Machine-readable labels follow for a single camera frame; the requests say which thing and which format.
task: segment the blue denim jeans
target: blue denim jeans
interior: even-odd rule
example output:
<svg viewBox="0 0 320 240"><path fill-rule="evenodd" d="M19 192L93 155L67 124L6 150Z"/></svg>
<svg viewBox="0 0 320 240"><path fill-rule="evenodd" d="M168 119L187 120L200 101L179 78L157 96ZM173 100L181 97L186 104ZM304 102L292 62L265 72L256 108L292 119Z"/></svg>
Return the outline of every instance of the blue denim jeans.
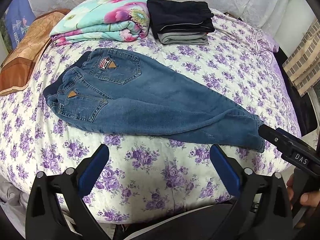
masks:
<svg viewBox="0 0 320 240"><path fill-rule="evenodd" d="M43 94L59 118L82 130L264 151L257 115L132 51L86 52Z"/></svg>

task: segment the human hand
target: human hand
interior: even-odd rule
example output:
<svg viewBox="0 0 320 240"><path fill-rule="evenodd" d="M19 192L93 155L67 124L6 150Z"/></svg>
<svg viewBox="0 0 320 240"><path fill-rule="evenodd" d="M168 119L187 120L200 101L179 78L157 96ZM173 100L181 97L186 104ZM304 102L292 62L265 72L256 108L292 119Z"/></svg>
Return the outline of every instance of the human hand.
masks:
<svg viewBox="0 0 320 240"><path fill-rule="evenodd" d="M292 189L292 185L293 185L293 174L291 174L288 182L287 182L287 191L288 191L288 195L289 195L289 200L291 201L293 198L293 189ZM307 213L305 214L305 217L310 217L313 212L315 211L316 207L318 206L320 202L320 191L314 191L314 192L308 192L305 193L301 196L300 198L300 204L303 206L308 206L311 207ZM303 219L300 220L300 222L296 225L297 228L302 228L305 225L305 222L303 221Z"/></svg>

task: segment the purple floral bed sheet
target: purple floral bed sheet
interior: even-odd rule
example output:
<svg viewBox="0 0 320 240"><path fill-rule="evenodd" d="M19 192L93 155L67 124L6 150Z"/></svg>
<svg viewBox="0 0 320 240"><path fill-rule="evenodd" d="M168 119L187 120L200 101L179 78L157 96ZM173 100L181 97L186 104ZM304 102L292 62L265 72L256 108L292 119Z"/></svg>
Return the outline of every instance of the purple floral bed sheet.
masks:
<svg viewBox="0 0 320 240"><path fill-rule="evenodd" d="M216 10L209 45L162 45L152 34L138 41L84 41L55 47L42 56L29 87L0 97L0 174L29 193L35 174L59 174L91 156L100 143L110 160L84 197L105 223L137 223L230 198L209 160L210 145L152 136L88 133L68 126L47 107L43 89L88 50L127 49L150 56L234 100L265 124L300 137L292 103L272 52L277 45L262 31ZM264 153L222 146L228 156L259 174L288 164L266 142ZM62 208L66 203L58 196Z"/></svg>

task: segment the beige checkered fabric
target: beige checkered fabric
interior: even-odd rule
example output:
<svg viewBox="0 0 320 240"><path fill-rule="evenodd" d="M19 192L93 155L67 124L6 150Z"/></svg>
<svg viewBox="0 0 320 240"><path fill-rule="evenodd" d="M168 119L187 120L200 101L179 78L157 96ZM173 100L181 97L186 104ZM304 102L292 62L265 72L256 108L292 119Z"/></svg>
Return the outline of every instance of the beige checkered fabric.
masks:
<svg viewBox="0 0 320 240"><path fill-rule="evenodd" d="M320 80L320 24L315 20L300 45L283 64L291 82L303 96Z"/></svg>

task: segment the dark blue elastic waistband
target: dark blue elastic waistband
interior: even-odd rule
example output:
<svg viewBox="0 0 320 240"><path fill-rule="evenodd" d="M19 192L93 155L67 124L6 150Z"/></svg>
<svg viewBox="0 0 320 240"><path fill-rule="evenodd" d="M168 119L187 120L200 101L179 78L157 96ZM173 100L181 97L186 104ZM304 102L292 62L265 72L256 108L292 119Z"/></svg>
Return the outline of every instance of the dark blue elastic waistband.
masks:
<svg viewBox="0 0 320 240"><path fill-rule="evenodd" d="M62 74L58 77L57 81L52 83L51 85L47 86L43 90L43 96L44 98L47 98L48 95L55 95L58 91L58 88L62 84L62 78L65 75L65 73L73 67L82 68L82 65L84 62L88 60L88 57L90 55L91 51L85 52L75 63L73 63L70 67L67 67L65 71L62 72Z"/></svg>

